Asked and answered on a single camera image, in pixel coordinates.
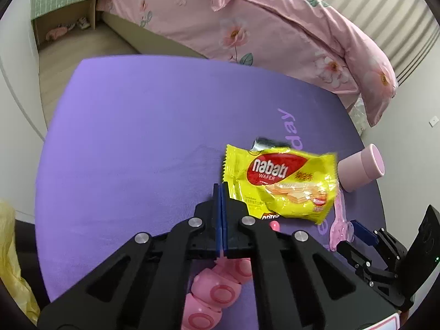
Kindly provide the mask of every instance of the yellow plastic bag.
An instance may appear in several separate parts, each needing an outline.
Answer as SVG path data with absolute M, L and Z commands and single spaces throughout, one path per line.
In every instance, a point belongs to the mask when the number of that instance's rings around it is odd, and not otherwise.
M 304 218 L 320 224 L 337 194 L 336 157 L 291 148 L 248 151 L 228 145 L 223 181 L 257 218 Z
M 40 308 L 29 284 L 21 277 L 15 251 L 15 210 L 0 200 L 0 278 L 9 294 L 36 325 Z

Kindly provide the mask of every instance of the white label with red border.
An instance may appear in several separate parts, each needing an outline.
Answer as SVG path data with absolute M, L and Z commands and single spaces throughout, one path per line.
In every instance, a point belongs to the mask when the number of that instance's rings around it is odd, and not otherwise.
M 365 330 L 397 330 L 398 328 L 400 328 L 400 320 L 399 314 L 396 313 Z

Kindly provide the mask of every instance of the pink quilt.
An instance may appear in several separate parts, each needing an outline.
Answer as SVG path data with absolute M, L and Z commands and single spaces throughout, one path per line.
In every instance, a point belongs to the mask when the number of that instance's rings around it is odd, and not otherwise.
M 97 9 L 207 58 L 263 67 L 327 89 L 347 110 L 361 94 L 371 126 L 397 88 L 385 54 L 322 0 L 99 0 Z

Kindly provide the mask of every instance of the wooden floor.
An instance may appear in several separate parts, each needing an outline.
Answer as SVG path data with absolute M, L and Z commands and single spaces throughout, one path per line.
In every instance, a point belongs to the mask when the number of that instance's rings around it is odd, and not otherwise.
M 39 54 L 41 104 L 49 127 L 58 100 L 76 66 L 83 59 L 137 52 L 102 23 L 96 30 L 89 28 L 82 31 L 76 28 L 42 48 Z

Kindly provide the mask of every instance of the yellow cloth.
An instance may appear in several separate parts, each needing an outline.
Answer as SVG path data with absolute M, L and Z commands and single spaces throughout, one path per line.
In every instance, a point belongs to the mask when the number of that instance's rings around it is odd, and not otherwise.
M 21 277 L 15 251 L 15 210 L 0 200 L 0 278 L 26 316 L 37 324 L 40 308 L 29 284 Z

